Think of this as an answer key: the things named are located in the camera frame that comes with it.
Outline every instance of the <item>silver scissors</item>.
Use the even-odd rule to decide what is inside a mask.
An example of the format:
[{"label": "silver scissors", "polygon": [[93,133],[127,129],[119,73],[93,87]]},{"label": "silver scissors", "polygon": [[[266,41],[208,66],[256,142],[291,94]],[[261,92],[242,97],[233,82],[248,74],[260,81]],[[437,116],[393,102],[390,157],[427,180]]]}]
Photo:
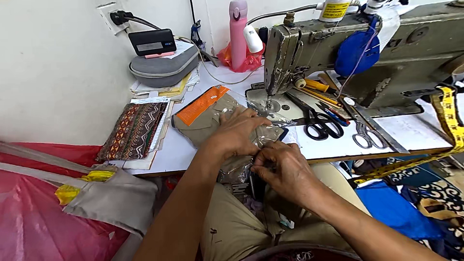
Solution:
[{"label": "silver scissors", "polygon": [[[372,146],[374,146],[377,149],[384,150],[389,147],[388,143],[385,141],[385,139],[382,137],[382,135],[380,135],[378,131],[370,130],[364,123],[356,121],[356,131],[357,133],[353,135],[353,140],[358,146],[360,146],[363,149],[371,149]],[[377,143],[375,143],[372,137],[369,136],[369,133],[372,133],[372,135],[376,136],[382,144],[380,146],[377,145]],[[365,140],[367,142],[367,146],[362,145],[359,142],[358,138]]]}]

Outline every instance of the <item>gray fabric strap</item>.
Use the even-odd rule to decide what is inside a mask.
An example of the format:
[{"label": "gray fabric strap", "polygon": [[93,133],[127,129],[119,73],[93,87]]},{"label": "gray fabric strap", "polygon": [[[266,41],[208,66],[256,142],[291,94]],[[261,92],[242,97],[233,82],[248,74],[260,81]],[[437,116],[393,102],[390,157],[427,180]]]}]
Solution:
[{"label": "gray fabric strap", "polygon": [[88,174],[92,170],[77,163],[40,151],[0,141],[0,152]]},{"label": "gray fabric strap", "polygon": [[73,177],[54,174],[54,173],[41,171],[41,170],[30,169],[26,167],[20,167],[16,165],[7,164],[7,163],[0,163],[0,170],[6,170],[6,171],[18,173],[18,174],[23,174],[26,176],[39,178],[45,181],[52,181],[52,182],[57,182],[60,184],[67,184],[67,185],[70,185],[70,186],[73,186],[79,189],[82,189],[87,184],[86,181],[76,179]]}]

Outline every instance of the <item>scissors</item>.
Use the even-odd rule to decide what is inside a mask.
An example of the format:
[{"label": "scissors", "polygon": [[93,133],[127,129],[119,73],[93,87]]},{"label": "scissors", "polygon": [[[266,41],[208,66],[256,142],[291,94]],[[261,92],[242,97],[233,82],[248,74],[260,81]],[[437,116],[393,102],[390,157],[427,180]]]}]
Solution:
[{"label": "scissors", "polygon": [[336,112],[334,109],[330,108],[327,106],[327,104],[319,102],[319,104],[316,104],[319,109],[321,109],[323,112],[327,113],[327,115],[331,116],[338,124],[340,124],[343,127],[348,127],[350,125],[350,122],[346,120],[342,115],[340,115],[338,112]]},{"label": "scissors", "polygon": [[[385,139],[382,137],[382,135],[380,135],[378,131],[368,129],[364,123],[356,121],[356,132],[357,133],[353,135],[353,140],[358,146],[360,146],[363,149],[371,149],[372,146],[374,146],[377,149],[384,150],[389,147]],[[371,136],[369,136],[369,133],[372,133],[372,135],[376,136],[380,140],[380,146],[375,143]],[[358,141],[358,137],[360,139],[365,140],[367,142],[367,146],[362,145]]]},{"label": "scissors", "polygon": [[[329,136],[338,139],[345,134],[340,124],[338,124],[338,122],[336,122],[329,115],[316,112],[313,107],[307,105],[305,102],[298,99],[295,95],[291,93],[286,92],[285,95],[290,101],[292,101],[296,106],[298,106],[298,108],[300,108],[303,111],[304,118],[307,119],[307,122],[310,122],[304,128],[304,132],[308,137],[312,138],[313,140],[326,140],[329,138]],[[333,131],[330,127],[323,123],[323,120],[326,122],[329,121],[333,123],[337,128],[338,133]],[[310,128],[314,129],[317,132],[318,136],[311,135],[309,133]]]}]

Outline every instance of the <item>orange label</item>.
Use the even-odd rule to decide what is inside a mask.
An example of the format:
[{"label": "orange label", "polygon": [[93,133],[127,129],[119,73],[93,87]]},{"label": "orange label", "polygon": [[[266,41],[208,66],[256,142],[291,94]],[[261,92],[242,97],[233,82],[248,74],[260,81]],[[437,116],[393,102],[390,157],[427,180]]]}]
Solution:
[{"label": "orange label", "polygon": [[187,124],[187,126],[190,126],[201,113],[221,99],[228,90],[222,85],[211,87],[211,89],[203,93],[192,104],[177,113],[177,117]]}]

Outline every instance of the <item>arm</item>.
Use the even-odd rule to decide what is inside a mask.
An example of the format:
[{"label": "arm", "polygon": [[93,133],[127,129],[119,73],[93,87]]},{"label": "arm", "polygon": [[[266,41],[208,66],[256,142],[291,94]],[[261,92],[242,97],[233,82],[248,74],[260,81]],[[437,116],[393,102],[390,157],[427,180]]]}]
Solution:
[{"label": "arm", "polygon": [[270,125],[251,109],[236,110],[206,140],[161,208],[133,260],[194,260],[203,222],[221,164],[234,155],[255,155],[259,148],[248,137],[260,125]]},{"label": "arm", "polygon": [[[265,168],[265,161],[274,162],[276,172]],[[277,193],[332,225],[363,260],[444,260],[338,196],[313,174],[296,144],[270,144],[251,170]]]}]

